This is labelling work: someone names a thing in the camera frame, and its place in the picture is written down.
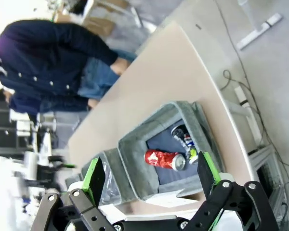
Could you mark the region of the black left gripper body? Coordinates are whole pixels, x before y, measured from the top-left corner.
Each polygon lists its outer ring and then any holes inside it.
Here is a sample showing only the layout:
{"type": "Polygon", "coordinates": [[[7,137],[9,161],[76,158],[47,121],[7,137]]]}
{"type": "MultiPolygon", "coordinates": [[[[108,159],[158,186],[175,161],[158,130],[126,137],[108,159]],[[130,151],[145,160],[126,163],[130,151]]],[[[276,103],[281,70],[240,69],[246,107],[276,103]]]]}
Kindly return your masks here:
{"type": "Polygon", "coordinates": [[[58,172],[64,163],[61,155],[48,156],[48,164],[37,165],[37,180],[44,182],[52,182],[55,180],[56,172],[58,172]]]}

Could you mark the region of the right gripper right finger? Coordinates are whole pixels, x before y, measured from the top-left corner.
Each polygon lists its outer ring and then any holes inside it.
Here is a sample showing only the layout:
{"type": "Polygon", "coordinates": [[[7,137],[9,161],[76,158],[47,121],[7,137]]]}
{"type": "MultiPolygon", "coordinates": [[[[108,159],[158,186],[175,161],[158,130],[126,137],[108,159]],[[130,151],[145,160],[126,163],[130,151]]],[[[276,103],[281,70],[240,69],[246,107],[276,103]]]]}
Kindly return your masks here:
{"type": "Polygon", "coordinates": [[[262,185],[243,186],[223,180],[207,152],[198,153],[198,176],[206,200],[184,227],[185,231],[213,230],[225,211],[234,211],[245,231],[277,231],[278,223],[262,185]]]}

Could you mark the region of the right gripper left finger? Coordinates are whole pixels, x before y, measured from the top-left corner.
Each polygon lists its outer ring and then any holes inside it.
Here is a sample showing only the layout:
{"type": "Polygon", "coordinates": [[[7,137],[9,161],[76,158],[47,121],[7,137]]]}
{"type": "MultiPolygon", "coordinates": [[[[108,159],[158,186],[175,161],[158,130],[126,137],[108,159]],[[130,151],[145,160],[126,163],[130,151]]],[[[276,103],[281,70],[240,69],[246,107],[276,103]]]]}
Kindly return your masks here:
{"type": "Polygon", "coordinates": [[[59,195],[45,194],[31,226],[32,231],[112,231],[113,225],[98,208],[105,182],[101,158],[91,161],[80,188],[59,195]]]}

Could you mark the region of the person's left hand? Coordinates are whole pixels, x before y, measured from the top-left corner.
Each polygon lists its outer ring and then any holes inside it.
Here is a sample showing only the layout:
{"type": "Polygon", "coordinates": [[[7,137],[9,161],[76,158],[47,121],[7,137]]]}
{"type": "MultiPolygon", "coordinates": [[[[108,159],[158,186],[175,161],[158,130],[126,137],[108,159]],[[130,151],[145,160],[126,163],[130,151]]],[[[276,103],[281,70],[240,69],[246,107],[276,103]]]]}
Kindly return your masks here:
{"type": "Polygon", "coordinates": [[[110,65],[110,69],[117,75],[121,76],[126,70],[127,68],[131,65],[131,62],[124,59],[124,58],[120,58],[118,57],[116,59],[116,61],[110,65]]]}

